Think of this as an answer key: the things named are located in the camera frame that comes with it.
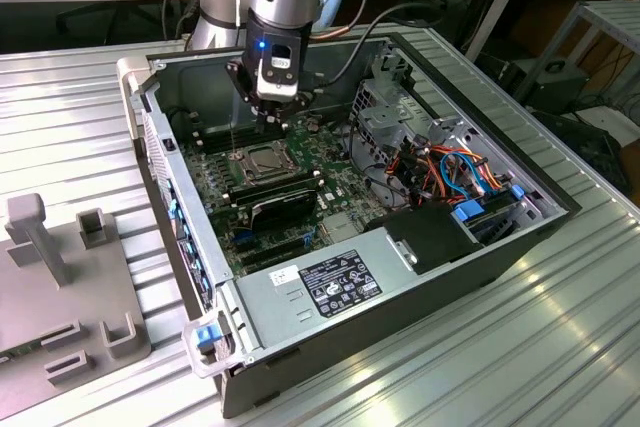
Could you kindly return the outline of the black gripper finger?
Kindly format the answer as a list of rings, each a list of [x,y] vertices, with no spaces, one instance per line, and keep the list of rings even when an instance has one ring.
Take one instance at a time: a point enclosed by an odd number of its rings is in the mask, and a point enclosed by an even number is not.
[[[309,110],[318,93],[313,91],[299,91],[293,100],[286,102],[276,108],[276,120],[282,131],[286,131],[290,126],[290,118],[295,117],[303,111]]]
[[[256,87],[240,59],[231,59],[226,64],[226,72],[229,75],[236,91],[241,99],[250,106],[251,112],[256,117],[256,131],[265,133],[268,130],[267,118],[271,105],[267,100],[260,99]]]

